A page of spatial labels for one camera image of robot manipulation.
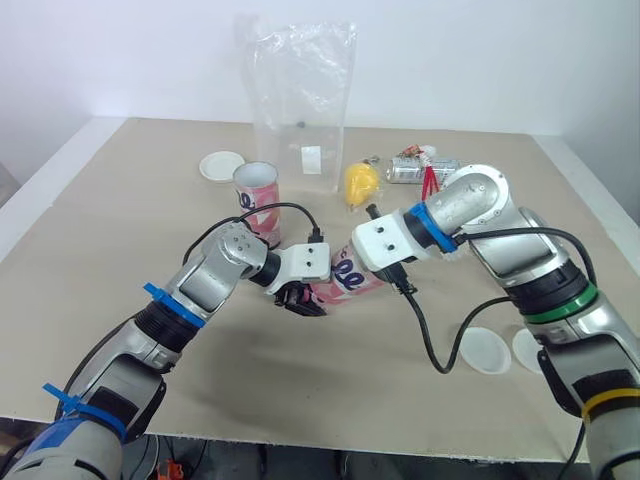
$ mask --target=orange object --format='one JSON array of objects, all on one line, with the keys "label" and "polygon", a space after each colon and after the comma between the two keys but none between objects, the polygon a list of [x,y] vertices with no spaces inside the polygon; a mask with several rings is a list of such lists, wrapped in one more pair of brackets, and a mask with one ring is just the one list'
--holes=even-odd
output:
[{"label": "orange object", "polygon": [[421,153],[423,152],[420,148],[420,145],[409,145],[400,153],[400,155],[402,155],[403,157],[417,157]]},{"label": "orange object", "polygon": [[171,459],[165,460],[156,470],[158,473],[157,480],[183,480],[184,472],[182,471],[182,465],[174,462]]}]

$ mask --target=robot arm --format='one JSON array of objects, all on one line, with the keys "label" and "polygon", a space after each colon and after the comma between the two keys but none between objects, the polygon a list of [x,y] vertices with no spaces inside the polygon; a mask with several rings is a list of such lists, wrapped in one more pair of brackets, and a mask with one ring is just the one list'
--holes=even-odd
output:
[{"label": "robot arm", "polygon": [[[352,243],[363,264],[384,272],[383,278],[406,278],[400,262],[426,259],[437,249],[453,252],[469,240],[543,345],[539,360],[558,403],[582,416],[596,478],[610,472],[637,478],[637,338],[553,238],[531,233],[481,238],[542,223],[514,206],[502,174],[469,166],[449,177],[445,187],[426,204],[358,226]],[[291,294],[282,293],[287,285],[326,279],[328,259],[324,243],[268,252],[242,224],[214,230],[201,254],[164,289],[147,285],[153,301],[89,353],[67,394],[60,394],[57,421],[34,441],[9,478],[116,479],[121,442],[139,437],[162,401],[162,375],[237,282],[258,283],[287,305]]]},{"label": "robot arm", "polygon": [[352,242],[367,268],[379,272],[428,257],[433,248],[453,252],[468,239],[544,347],[539,362],[557,402],[582,417],[595,477],[638,478],[638,339],[555,238],[482,238],[541,226],[533,212],[515,207],[501,173],[472,165],[449,177],[426,204],[358,226]]},{"label": "robot arm", "polygon": [[61,400],[56,421],[7,478],[117,480],[122,444],[144,433],[162,402],[162,376],[241,279],[275,294],[329,275],[327,243],[269,252],[242,223],[217,228],[164,289],[145,285],[153,300],[89,352],[64,392],[46,387]]}]

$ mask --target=red tag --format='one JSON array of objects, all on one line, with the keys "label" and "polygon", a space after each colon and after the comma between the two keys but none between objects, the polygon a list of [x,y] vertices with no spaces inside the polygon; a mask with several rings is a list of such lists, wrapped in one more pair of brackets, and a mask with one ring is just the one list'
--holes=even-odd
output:
[{"label": "red tag", "polygon": [[424,171],[424,180],[422,181],[422,201],[424,202],[427,197],[430,197],[434,193],[440,191],[438,185],[438,179],[436,178],[436,172],[433,171],[431,165],[427,166]]}]

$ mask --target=pink can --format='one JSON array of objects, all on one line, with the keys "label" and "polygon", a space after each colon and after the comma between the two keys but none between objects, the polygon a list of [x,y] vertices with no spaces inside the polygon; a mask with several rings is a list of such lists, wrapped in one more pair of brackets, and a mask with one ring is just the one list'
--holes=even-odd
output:
[{"label": "pink can", "polygon": [[[279,201],[278,170],[266,162],[250,162],[233,172],[238,202],[243,212]],[[280,244],[280,209],[273,208],[247,218],[251,229],[276,248]]]},{"label": "pink can", "polygon": [[315,302],[320,305],[338,305],[384,284],[367,270],[353,251],[351,243],[348,243],[331,258],[331,281],[312,283],[310,286]]}]

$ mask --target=yellow pepper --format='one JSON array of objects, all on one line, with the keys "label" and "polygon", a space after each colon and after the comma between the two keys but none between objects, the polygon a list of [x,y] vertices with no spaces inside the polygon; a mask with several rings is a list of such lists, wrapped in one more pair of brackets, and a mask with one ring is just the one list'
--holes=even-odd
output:
[{"label": "yellow pepper", "polygon": [[344,184],[347,205],[357,207],[378,190],[380,177],[376,169],[368,163],[356,163],[347,167]]}]

